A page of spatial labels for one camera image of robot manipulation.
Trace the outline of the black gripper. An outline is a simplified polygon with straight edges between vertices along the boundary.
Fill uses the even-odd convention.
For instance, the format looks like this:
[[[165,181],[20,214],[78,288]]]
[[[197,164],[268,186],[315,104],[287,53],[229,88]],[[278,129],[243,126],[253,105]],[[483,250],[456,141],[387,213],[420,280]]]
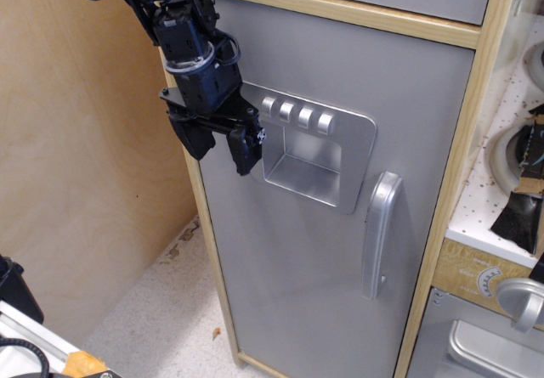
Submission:
[[[227,137],[237,173],[246,176],[262,159],[266,134],[257,109],[241,96],[237,60],[164,59],[176,86],[161,96],[174,132],[194,159],[200,161],[215,146],[213,133],[218,132]]]

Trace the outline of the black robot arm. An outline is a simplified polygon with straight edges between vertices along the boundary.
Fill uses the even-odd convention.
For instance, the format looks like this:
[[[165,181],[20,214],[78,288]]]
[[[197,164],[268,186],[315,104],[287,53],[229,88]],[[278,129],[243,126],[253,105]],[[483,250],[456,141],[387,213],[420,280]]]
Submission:
[[[262,157],[265,131],[258,109],[241,95],[237,40],[216,26],[213,0],[124,0],[176,82],[161,98],[173,130],[189,154],[201,160],[223,134],[236,171],[245,176]]]

